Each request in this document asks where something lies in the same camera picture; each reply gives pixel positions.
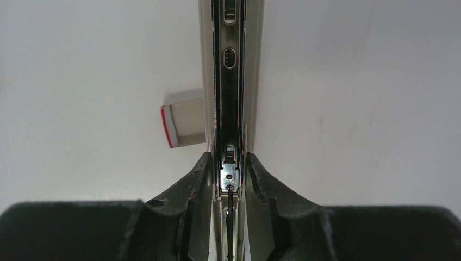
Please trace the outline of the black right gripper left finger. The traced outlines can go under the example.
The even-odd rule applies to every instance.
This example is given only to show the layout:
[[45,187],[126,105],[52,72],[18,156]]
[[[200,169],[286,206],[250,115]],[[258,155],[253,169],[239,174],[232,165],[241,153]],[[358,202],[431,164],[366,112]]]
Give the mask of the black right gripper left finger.
[[213,160],[155,198],[21,202],[1,214],[1,260],[207,260]]

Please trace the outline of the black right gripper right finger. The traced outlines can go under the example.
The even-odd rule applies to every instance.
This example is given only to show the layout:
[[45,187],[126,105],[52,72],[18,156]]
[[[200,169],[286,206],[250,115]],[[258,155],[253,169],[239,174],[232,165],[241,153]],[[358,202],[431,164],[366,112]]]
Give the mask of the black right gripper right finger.
[[460,221],[436,206],[321,206],[246,157],[252,260],[460,260]]

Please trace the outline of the staple box inner tray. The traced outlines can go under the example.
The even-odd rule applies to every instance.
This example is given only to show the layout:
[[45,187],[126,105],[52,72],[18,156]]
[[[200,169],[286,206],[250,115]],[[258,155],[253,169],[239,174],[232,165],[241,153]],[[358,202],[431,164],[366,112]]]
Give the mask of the staple box inner tray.
[[170,148],[205,143],[202,89],[167,94],[160,107],[160,114]]

